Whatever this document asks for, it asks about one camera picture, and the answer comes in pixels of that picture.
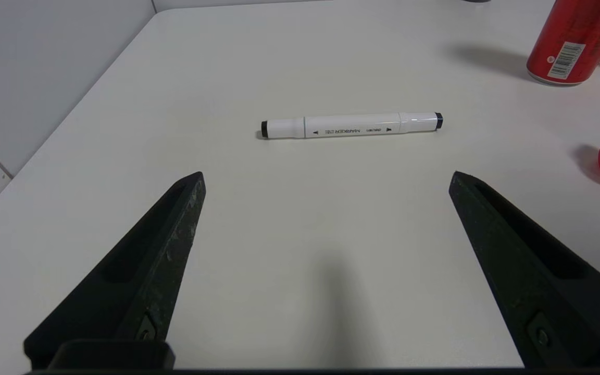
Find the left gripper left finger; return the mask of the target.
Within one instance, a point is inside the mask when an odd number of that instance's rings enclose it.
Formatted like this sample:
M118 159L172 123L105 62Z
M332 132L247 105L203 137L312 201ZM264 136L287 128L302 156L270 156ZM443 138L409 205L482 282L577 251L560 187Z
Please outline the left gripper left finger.
M177 180L24 340L32 370L171 370L166 342L206 196Z

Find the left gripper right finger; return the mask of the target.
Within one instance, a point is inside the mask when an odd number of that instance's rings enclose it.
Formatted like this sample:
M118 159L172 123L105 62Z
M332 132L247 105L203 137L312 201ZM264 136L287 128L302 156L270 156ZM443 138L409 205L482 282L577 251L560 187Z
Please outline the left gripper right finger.
M526 368L600 368L600 272L491 186L448 193Z

